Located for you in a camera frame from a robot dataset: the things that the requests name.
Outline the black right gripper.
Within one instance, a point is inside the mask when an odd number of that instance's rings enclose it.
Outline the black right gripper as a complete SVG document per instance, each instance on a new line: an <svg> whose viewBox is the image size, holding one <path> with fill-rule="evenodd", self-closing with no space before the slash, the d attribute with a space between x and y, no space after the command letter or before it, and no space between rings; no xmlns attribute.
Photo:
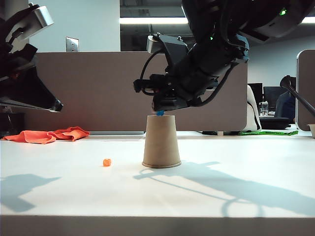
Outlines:
<svg viewBox="0 0 315 236"><path fill-rule="evenodd" d="M201 65L194 68L185 66L161 74L152 74L148 80L143 79L146 70L144 65L140 78L133 82L136 93L143 92L152 96L154 112L172 111L194 107L207 89L213 89L205 99L211 101L219 92L219 66Z"/></svg>

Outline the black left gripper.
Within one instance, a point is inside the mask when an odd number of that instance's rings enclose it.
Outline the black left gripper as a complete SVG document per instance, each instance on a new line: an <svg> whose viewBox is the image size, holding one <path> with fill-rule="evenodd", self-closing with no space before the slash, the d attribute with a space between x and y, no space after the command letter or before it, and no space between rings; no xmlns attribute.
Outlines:
<svg viewBox="0 0 315 236"><path fill-rule="evenodd" d="M11 44L0 46L0 103L3 105L60 112L63 104L37 75L33 58L37 48L26 44L11 53Z"/></svg>

